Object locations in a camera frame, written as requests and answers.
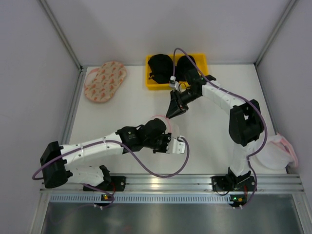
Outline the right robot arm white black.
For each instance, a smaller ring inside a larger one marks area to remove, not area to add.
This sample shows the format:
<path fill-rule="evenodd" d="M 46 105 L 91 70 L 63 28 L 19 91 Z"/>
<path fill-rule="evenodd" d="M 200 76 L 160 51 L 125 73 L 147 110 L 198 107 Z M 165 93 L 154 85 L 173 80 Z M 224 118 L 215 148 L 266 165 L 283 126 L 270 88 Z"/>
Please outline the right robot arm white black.
<path fill-rule="evenodd" d="M 250 176 L 251 170 L 247 157 L 252 152 L 252 143 L 257 141 L 264 131 L 263 121 L 259 117 L 258 102 L 254 99 L 243 101 L 231 95 L 228 91 L 217 88 L 218 83 L 214 77 L 208 83 L 194 68 L 185 73 L 189 87 L 184 91 L 172 90 L 170 104 L 166 118 L 171 119 L 188 110 L 188 104 L 200 97 L 213 101 L 226 114 L 229 115 L 229 135 L 234 142 L 232 163 L 228 169 L 229 176 L 244 180 Z"/>

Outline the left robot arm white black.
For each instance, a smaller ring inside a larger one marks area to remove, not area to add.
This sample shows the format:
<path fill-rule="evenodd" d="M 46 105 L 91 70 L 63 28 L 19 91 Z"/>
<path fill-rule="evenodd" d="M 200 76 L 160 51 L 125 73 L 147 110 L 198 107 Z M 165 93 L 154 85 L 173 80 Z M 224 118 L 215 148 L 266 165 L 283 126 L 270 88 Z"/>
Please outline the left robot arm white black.
<path fill-rule="evenodd" d="M 167 153 L 172 139 L 171 125 L 159 118 L 137 127 L 126 126 L 105 137 L 75 145 L 59 145 L 57 141 L 46 147 L 40 158 L 44 186 L 52 189 L 70 183 L 91 186 L 111 181 L 104 166 L 90 162 L 105 156 L 139 152 L 143 148 L 154 153 Z"/>

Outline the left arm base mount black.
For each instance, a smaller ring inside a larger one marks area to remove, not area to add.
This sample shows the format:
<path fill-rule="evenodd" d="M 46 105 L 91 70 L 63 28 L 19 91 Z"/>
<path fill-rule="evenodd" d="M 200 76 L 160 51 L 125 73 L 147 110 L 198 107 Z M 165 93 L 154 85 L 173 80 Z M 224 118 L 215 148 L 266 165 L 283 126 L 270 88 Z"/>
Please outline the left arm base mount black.
<path fill-rule="evenodd" d="M 108 192 L 123 192 L 125 189 L 126 177 L 95 175 L 85 179 L 81 184 L 84 186 L 84 191 L 94 191 L 94 189 L 86 187 L 85 185 L 87 184 L 88 186 Z"/>

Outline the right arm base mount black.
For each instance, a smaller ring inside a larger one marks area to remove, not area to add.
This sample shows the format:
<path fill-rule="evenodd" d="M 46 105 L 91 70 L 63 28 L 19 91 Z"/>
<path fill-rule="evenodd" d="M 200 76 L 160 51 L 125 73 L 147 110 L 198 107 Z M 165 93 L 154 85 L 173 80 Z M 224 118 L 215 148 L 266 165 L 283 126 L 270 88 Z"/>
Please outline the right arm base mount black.
<path fill-rule="evenodd" d="M 234 176 L 220 175 L 212 177 L 214 192 L 252 192 L 256 186 L 255 178 L 249 174 Z"/>

